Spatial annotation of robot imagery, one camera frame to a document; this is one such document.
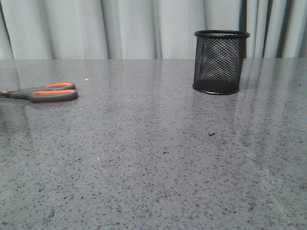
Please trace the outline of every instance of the pen holder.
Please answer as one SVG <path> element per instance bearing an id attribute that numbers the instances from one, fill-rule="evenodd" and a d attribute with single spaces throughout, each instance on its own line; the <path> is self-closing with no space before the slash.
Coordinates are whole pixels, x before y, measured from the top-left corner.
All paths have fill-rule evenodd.
<path id="1" fill-rule="evenodd" d="M 209 94 L 239 91 L 247 32 L 202 30 L 197 37 L 193 88 Z"/>

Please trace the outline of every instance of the mesh cup rim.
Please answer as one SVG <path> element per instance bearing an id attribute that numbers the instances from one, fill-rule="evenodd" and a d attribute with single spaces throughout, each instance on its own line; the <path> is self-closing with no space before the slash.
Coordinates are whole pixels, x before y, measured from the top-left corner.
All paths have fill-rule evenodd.
<path id="1" fill-rule="evenodd" d="M 196 37 L 213 39 L 244 39 L 250 36 L 250 33 L 236 30 L 199 30 L 194 33 Z"/>

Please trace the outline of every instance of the curtain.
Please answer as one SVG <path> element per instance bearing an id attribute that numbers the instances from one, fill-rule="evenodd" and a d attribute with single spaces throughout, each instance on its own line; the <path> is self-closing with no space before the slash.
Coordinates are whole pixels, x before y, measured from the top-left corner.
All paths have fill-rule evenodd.
<path id="1" fill-rule="evenodd" d="M 0 59 L 195 58 L 242 30 L 247 58 L 307 57 L 307 0 L 0 0 Z"/>

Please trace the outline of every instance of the countertop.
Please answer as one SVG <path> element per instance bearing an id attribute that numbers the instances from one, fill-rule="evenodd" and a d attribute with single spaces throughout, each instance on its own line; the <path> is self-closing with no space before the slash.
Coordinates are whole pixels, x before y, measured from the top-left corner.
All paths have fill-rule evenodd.
<path id="1" fill-rule="evenodd" d="M 1 230 L 307 229 L 307 59 L 245 59 L 240 91 L 194 60 L 3 60 Z"/>

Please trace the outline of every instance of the mesh cup base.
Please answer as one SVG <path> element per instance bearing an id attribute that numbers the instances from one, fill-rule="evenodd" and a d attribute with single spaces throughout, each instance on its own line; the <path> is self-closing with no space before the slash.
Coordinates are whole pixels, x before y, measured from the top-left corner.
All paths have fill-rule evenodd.
<path id="1" fill-rule="evenodd" d="M 193 89 L 208 94 L 229 95 L 239 92 L 239 85 L 225 80 L 207 79 L 195 81 L 193 84 Z"/>

